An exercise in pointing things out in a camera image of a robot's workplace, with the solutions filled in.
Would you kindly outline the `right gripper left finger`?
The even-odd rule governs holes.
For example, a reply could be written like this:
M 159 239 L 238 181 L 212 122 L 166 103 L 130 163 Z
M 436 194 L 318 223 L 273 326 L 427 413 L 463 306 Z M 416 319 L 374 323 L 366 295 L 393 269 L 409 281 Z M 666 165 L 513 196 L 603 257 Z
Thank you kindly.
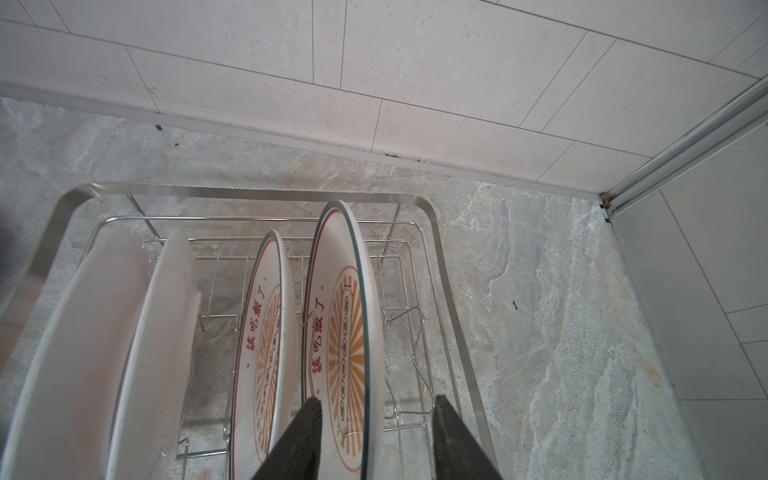
M 252 479 L 317 480 L 322 431 L 322 403 L 311 397 L 302 404 Z

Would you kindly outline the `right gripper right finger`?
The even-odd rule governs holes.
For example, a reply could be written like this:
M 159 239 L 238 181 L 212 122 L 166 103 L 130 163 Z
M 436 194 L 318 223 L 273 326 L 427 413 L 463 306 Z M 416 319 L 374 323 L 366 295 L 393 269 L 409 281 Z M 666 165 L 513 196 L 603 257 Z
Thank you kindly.
M 444 395 L 435 398 L 432 429 L 437 480 L 502 479 Z

